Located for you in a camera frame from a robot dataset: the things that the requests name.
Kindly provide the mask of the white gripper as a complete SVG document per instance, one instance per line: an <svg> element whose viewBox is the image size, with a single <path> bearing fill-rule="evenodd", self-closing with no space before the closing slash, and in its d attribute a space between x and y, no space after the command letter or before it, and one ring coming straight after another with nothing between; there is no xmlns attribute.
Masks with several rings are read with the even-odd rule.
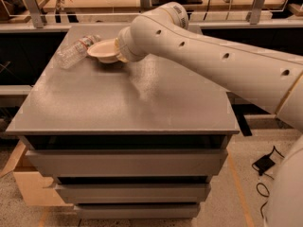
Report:
<svg viewBox="0 0 303 227"><path fill-rule="evenodd" d="M146 53L135 44L129 26L122 28L114 42L117 50L116 58L122 62L141 61L146 57Z"/></svg>

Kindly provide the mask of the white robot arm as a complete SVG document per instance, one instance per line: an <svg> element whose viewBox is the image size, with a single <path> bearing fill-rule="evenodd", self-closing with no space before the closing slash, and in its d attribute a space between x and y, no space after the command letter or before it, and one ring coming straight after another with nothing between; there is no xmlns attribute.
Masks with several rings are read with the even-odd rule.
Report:
<svg viewBox="0 0 303 227"><path fill-rule="evenodd" d="M209 79L298 131L303 131L303 63L300 57L193 33L187 12L170 2L135 17L115 42L121 61L153 54ZM275 177L264 227L303 227L303 136Z"/></svg>

